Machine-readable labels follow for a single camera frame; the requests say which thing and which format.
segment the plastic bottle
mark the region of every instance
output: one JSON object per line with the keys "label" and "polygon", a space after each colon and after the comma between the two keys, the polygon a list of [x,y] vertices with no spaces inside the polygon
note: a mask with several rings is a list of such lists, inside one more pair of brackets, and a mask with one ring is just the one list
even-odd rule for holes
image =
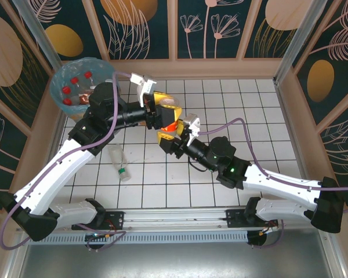
{"label": "plastic bottle", "polygon": [[71,83],[77,87],[77,93],[79,95],[79,104],[89,104],[89,96],[92,93],[90,88],[82,86],[79,83],[79,79],[77,77],[71,78]]}
{"label": "plastic bottle", "polygon": [[90,71],[87,71],[86,73],[84,73],[84,76],[85,76],[85,78],[88,80],[88,86],[89,87],[95,87],[95,86],[97,86],[98,84],[99,84],[99,82],[98,81],[96,81],[94,78],[93,78],[93,74],[92,74],[92,72],[90,72]]}
{"label": "plastic bottle", "polygon": [[62,88],[62,92],[67,95],[67,98],[63,100],[63,104],[72,106],[72,105],[79,105],[80,99],[79,96],[76,94],[71,94],[71,88],[68,86],[65,86]]}
{"label": "plastic bottle", "polygon": [[130,175],[126,170],[126,159],[124,152],[119,144],[111,145],[108,147],[108,152],[110,154],[112,164],[117,170],[121,181],[128,181]]}

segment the small vial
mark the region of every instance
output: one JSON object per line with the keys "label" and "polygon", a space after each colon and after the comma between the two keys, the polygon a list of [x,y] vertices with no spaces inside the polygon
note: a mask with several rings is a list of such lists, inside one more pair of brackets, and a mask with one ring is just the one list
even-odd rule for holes
{"label": "small vial", "polygon": [[113,166],[119,174],[120,180],[128,181],[130,179],[130,175],[126,170],[128,163],[126,162],[121,146],[119,144],[109,146],[108,153],[110,154]]}

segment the black mounting bracket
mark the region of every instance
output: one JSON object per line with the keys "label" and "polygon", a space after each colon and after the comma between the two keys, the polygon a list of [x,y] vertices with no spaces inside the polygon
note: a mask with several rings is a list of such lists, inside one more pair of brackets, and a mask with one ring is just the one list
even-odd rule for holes
{"label": "black mounting bracket", "polygon": [[[111,229],[111,221],[117,231],[122,230],[124,226],[124,215],[125,213],[123,211],[106,211],[106,213],[104,214],[104,219],[99,226],[95,225],[93,222],[85,224],[85,226],[94,230],[109,231]],[[77,225],[72,225],[71,229],[74,231],[84,230],[83,228]]]}

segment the wire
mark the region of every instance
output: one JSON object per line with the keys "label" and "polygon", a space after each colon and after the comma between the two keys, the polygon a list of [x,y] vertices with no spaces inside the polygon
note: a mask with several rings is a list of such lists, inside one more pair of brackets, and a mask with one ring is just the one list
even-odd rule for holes
{"label": "wire", "polygon": [[190,160],[190,157],[188,157],[188,163],[189,163],[192,167],[194,167],[197,171],[200,171],[200,172],[206,172],[206,171],[207,171],[206,168],[205,168],[205,169],[200,169],[200,168],[197,168],[196,166],[194,166],[194,165],[192,164],[191,160]]}
{"label": "wire", "polygon": [[251,141],[248,135],[248,131],[247,131],[247,126],[245,121],[243,120],[243,118],[236,118],[232,121],[230,121],[229,123],[226,123],[225,125],[218,127],[215,130],[211,130],[211,131],[203,131],[203,132],[199,132],[198,135],[208,135],[208,134],[213,134],[216,133],[222,129],[225,129],[227,126],[232,125],[235,122],[241,122],[242,126],[244,128],[244,133],[245,133],[245,137],[246,137],[246,143],[248,144],[248,147],[250,149],[251,155],[253,157],[253,160],[255,162],[255,165],[258,167],[259,171],[262,172],[263,175],[265,175],[267,178],[273,180],[273,181],[277,181],[280,182],[282,184],[285,185],[290,185],[290,186],[294,186],[297,188],[302,188],[302,189],[306,189],[306,190],[316,190],[316,191],[348,191],[348,187],[339,187],[339,188],[327,188],[327,187],[315,187],[315,186],[306,186],[306,185],[301,185],[301,184],[295,184],[293,182],[289,182],[289,181],[284,181],[281,180],[279,178],[276,178],[272,175],[267,174],[267,172],[261,167],[261,165],[259,164],[259,161],[256,158],[256,155],[253,151],[252,145],[251,145]]}
{"label": "wire", "polygon": [[117,102],[117,82],[116,82],[116,75],[122,75],[125,77],[130,78],[131,75],[130,74],[126,74],[124,72],[118,72],[118,71],[114,71],[112,74],[112,80],[113,80],[113,95],[114,95],[114,117],[113,117],[113,121],[112,121],[112,125],[110,130],[108,131],[107,135],[104,136],[101,140],[89,144],[89,145],[85,145],[79,148],[75,148],[67,153],[65,153],[63,156],[61,156],[60,158],[58,158],[57,161],[55,161],[52,165],[49,166],[49,168],[47,168],[41,175],[40,177],[32,184],[32,186],[29,188],[29,190],[24,194],[24,196],[19,200],[19,202],[17,202],[17,204],[10,210],[10,212],[8,212],[3,224],[0,227],[0,247],[3,248],[4,250],[14,250],[20,246],[23,246],[27,241],[29,241],[30,237],[27,237],[26,239],[24,239],[22,242],[20,242],[19,244],[15,245],[15,246],[6,246],[4,243],[4,231],[6,228],[6,225],[8,224],[11,216],[14,214],[14,212],[24,203],[24,201],[30,197],[31,193],[34,191],[34,189],[36,188],[36,186],[38,186],[38,184],[58,165],[62,162],[63,159],[65,159],[66,157],[72,155],[75,152],[78,151],[83,151],[85,149],[89,149],[89,148],[94,148],[102,143],[104,143],[105,141],[107,141],[113,134],[114,129],[116,127],[116,123],[117,123],[117,112],[118,112],[118,102]]}
{"label": "wire", "polygon": [[281,220],[281,233],[280,233],[280,236],[278,237],[278,239],[274,243],[272,243],[272,244],[265,245],[265,246],[256,246],[256,248],[265,249],[265,248],[271,248],[271,247],[276,246],[278,243],[281,242],[281,239],[284,236],[284,232],[285,232],[284,220]]}
{"label": "wire", "polygon": [[95,239],[95,238],[92,238],[92,237],[91,237],[91,238],[86,242],[86,246],[87,246],[87,248],[89,249],[89,251],[94,251],[94,252],[96,252],[96,253],[98,253],[98,252],[100,252],[100,251],[103,251],[103,250],[105,250],[105,249],[111,247],[111,246],[114,245],[117,241],[119,241],[120,238],[122,238],[122,237],[125,236],[125,234],[126,234],[126,231],[118,231],[118,232],[112,232],[112,233],[111,233],[111,232],[103,232],[103,231],[99,231],[99,230],[94,230],[94,229],[91,229],[91,228],[89,228],[89,227],[87,227],[87,226],[85,226],[85,225],[83,225],[83,224],[76,224],[76,225],[78,225],[79,227],[81,227],[81,228],[83,228],[83,229],[85,229],[85,230],[88,230],[88,231],[90,231],[90,232],[93,232],[93,233],[99,233],[99,234],[102,234],[102,235],[109,235],[109,236],[120,235],[120,236],[116,237],[111,243],[105,244],[104,246],[102,246],[102,247],[99,248],[99,249],[92,249],[92,248],[90,247],[89,243],[90,243],[93,239]]}

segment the orange object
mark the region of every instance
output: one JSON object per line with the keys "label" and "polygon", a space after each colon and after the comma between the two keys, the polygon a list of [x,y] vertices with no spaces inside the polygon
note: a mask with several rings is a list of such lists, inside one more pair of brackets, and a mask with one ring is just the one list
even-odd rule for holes
{"label": "orange object", "polygon": [[178,129],[178,120],[173,122],[171,125],[168,125],[167,127],[163,127],[161,130],[165,132],[174,132]]}

